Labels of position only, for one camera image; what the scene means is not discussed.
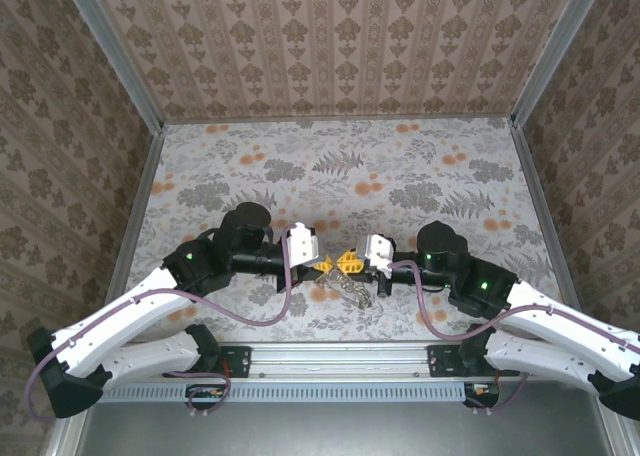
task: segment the gray metal plate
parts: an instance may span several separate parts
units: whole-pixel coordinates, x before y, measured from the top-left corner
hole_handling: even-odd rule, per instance
[[[552,383],[532,383],[491,416],[460,403],[230,403],[207,417],[180,403],[99,404],[77,454],[611,455],[597,411],[586,393]]]

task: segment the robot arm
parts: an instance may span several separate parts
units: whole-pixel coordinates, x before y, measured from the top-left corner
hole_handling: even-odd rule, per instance
[[[123,345],[156,321],[193,304],[163,290],[204,297],[228,286],[233,275],[240,272],[276,276],[277,289],[282,291],[283,245],[271,241],[270,221],[264,207],[242,203],[225,215],[220,228],[181,244],[160,267],[120,298],[67,328],[53,333],[38,328],[29,335],[27,342],[36,364],[52,351],[59,351],[40,372],[56,416],[64,418],[84,411],[100,399],[104,390],[127,381],[171,371],[210,372],[219,347],[202,325],[190,326],[165,340]],[[296,223],[283,238],[287,240],[292,286],[322,274],[313,269],[324,260],[313,228]],[[97,324],[86,331],[92,323]],[[83,330],[86,333],[77,338]]]
[[[546,341],[516,338],[489,329],[460,345],[463,362],[470,356],[483,358],[497,369],[526,371],[568,382],[598,393],[601,402],[613,411],[640,420],[638,333],[569,308],[519,280],[514,273],[472,256],[466,239],[439,221],[419,231],[417,249],[396,252],[392,239],[369,235],[356,248],[364,261],[364,270],[356,277],[376,279],[380,297],[391,295],[394,284],[413,285],[416,278],[423,286],[449,288],[449,302],[463,313],[499,318],[505,326],[524,329]],[[419,275],[409,265],[389,267],[407,260],[415,263]]]

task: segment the floral tablecloth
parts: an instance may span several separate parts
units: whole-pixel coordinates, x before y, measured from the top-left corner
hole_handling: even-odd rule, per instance
[[[473,254],[560,298],[504,118],[179,125],[164,135],[129,287],[226,211],[256,201],[271,212],[276,238],[302,221],[334,260],[361,234],[390,235],[398,250],[411,250],[419,228],[439,219],[468,239]],[[344,296],[307,282],[275,326],[250,327],[193,306],[145,336],[201,322],[222,341],[429,339],[412,288],[395,286],[366,310]],[[471,319],[446,296],[427,298],[432,320],[443,331],[464,331]],[[248,275],[208,297],[252,319],[277,314],[284,298],[273,281]]]

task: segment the patterned wallpaper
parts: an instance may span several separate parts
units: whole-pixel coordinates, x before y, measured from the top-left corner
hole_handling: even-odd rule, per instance
[[[510,112],[567,0],[101,0],[165,119]]]
[[[597,0],[525,132],[587,311],[640,330],[640,0]]]
[[[0,0],[0,454],[38,454],[25,337],[101,305],[149,142],[71,0]]]

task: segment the ventilation slot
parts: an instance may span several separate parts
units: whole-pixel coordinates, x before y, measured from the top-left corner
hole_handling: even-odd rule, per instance
[[[101,403],[185,402],[193,383],[136,383],[106,393]],[[236,381],[229,402],[464,401],[463,383],[264,383]],[[195,402],[211,401],[194,398]]]

